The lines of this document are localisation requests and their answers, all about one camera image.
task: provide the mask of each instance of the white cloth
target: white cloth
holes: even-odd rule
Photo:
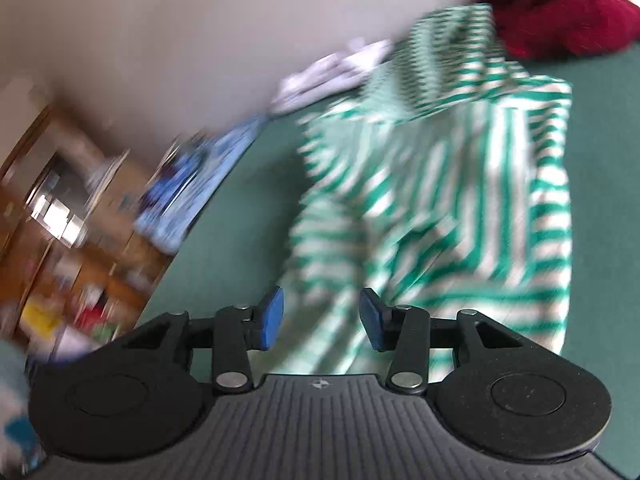
[[[271,102],[271,113],[287,114],[360,86],[392,48],[390,40],[369,45],[362,38],[350,41],[347,52],[329,54],[306,70],[284,78]]]

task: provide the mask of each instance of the green table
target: green table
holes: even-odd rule
[[[562,354],[609,389],[612,420],[598,448],[627,476],[640,474],[640,46],[613,56],[535,64],[533,73],[574,85],[566,166],[574,232],[574,276]],[[211,316],[255,303],[275,284],[287,232],[308,188],[296,153],[297,119],[324,104],[271,121],[203,211],[145,309]],[[192,373],[208,379],[205,353]]]

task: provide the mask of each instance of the circular cover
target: circular cover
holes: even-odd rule
[[[187,433],[199,384],[148,350],[96,352],[36,376],[29,416],[47,451],[80,460],[138,458]]]
[[[517,460],[591,449],[611,413],[596,377],[550,352],[541,358],[523,349],[492,349],[453,371],[436,405],[445,425],[469,444]]]

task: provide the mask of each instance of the green and white striped garment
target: green and white striped garment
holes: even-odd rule
[[[562,165],[571,87],[504,59],[491,8],[418,21],[361,98],[312,120],[314,184],[290,232],[286,310],[260,371],[377,372],[358,318],[372,287],[432,316],[474,308],[559,352],[571,276]],[[434,350],[430,380],[450,371]]]

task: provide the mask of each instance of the dark red garment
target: dark red garment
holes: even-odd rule
[[[640,37],[628,0],[479,0],[494,8],[498,36],[521,59],[615,52]]]

